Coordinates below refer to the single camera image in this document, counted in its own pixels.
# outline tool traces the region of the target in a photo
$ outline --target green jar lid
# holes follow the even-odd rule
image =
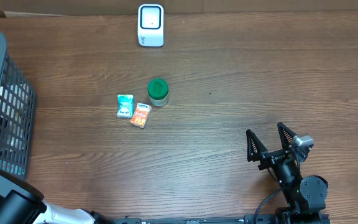
[[[168,84],[161,78],[155,78],[149,82],[147,91],[153,100],[162,100],[168,95]]]

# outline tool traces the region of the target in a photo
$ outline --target green container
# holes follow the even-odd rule
[[[155,78],[147,86],[150,101],[154,106],[165,106],[169,99],[169,87],[165,80]]]

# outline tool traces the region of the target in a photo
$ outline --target wooden surface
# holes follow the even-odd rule
[[[136,16],[0,19],[38,94],[28,182],[49,202],[109,217],[242,216],[278,186],[246,161],[246,129],[309,133],[302,174],[329,182],[333,223],[358,223],[358,12],[166,17],[165,46],[137,44]],[[117,94],[170,101],[145,129]],[[280,195],[262,209],[285,206]]]

